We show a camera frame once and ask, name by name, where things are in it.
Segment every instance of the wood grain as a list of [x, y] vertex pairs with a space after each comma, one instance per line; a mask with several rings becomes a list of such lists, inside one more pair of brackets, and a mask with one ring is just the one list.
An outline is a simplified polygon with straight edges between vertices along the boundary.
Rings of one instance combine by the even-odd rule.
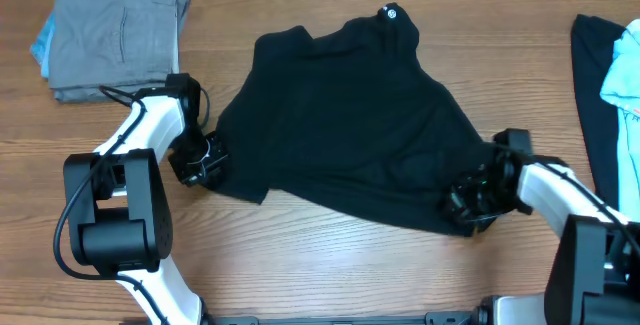
[[[485, 138], [527, 128], [538, 153], [565, 159], [592, 186], [569, 31], [577, 13], [626, 24], [640, 0], [193, 0], [182, 66], [213, 99], [209, 128], [244, 82], [260, 35], [298, 24], [328, 34], [391, 1], [420, 30], [423, 68]], [[51, 239], [64, 206], [64, 160], [93, 150], [127, 113], [116, 104], [53, 100], [28, 53], [52, 3], [0, 0], [0, 324], [115, 324], [142, 313], [116, 284], [65, 276]], [[174, 258], [220, 316], [471, 308], [485, 295], [542, 291], [557, 246], [535, 214], [505, 216], [472, 239], [448, 238], [359, 220], [279, 191], [255, 206], [183, 187], [166, 162], [161, 171]]]

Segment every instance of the light blue cloth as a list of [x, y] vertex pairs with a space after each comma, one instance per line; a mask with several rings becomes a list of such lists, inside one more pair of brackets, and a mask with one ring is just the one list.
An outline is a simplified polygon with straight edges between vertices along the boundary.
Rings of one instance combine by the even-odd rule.
[[640, 19], [614, 43], [600, 97], [618, 107], [619, 210], [640, 221]]
[[51, 40], [53, 39], [53, 33], [56, 31], [56, 23], [53, 13], [49, 15], [49, 18], [44, 23], [40, 34], [36, 38], [36, 42], [31, 45], [31, 55], [40, 64], [40, 76], [47, 79], [49, 78], [49, 51], [51, 49]]

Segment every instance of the gray folded cloth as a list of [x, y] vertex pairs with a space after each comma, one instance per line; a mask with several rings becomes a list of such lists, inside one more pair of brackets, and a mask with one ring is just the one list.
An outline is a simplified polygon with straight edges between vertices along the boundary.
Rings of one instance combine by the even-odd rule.
[[179, 72], [191, 0], [55, 0], [49, 86], [59, 101], [103, 100], [100, 85], [158, 86]]

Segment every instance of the black cloth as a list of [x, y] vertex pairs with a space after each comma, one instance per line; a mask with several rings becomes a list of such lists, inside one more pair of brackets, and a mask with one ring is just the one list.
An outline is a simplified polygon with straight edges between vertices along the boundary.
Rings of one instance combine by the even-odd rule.
[[385, 224], [471, 235], [437, 205], [492, 148], [422, 71], [418, 37], [396, 4], [317, 39], [301, 26], [260, 37], [218, 121], [230, 157], [217, 191], [260, 203], [282, 189]]
[[578, 15], [571, 30], [573, 82], [596, 194], [618, 209], [618, 111], [600, 98], [613, 62], [613, 43], [625, 28], [598, 17]]

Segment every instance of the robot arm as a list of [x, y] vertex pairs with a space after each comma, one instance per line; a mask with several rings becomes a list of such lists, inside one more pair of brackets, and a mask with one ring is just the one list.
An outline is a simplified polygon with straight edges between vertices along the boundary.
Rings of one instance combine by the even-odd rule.
[[[580, 184], [573, 170], [557, 164], [550, 166]], [[591, 193], [591, 190], [584, 186], [583, 189]], [[517, 196], [523, 203], [538, 211], [558, 237], [562, 237], [569, 215], [589, 216], [603, 223], [611, 222], [575, 186], [564, 181], [541, 164], [528, 164], [522, 167]], [[607, 206], [607, 210], [617, 217], [623, 225], [629, 223], [629, 219], [618, 211], [609, 206]]]
[[[135, 98], [143, 106], [132, 102], [131, 114], [109, 140], [93, 153], [71, 155], [64, 165], [69, 198], [97, 159], [108, 157], [69, 214], [72, 252], [78, 263], [95, 267], [103, 277], [125, 276], [141, 284], [147, 297], [130, 282], [118, 281], [154, 325], [200, 325], [208, 319], [171, 258], [173, 226], [158, 169], [172, 149], [168, 158], [182, 183], [214, 187], [221, 181], [226, 152], [215, 133], [205, 136], [197, 124], [199, 95], [200, 85], [187, 74], [169, 75], [164, 87], [140, 90]], [[141, 111], [140, 122], [109, 154]], [[114, 196], [126, 196], [128, 207], [97, 206]]]

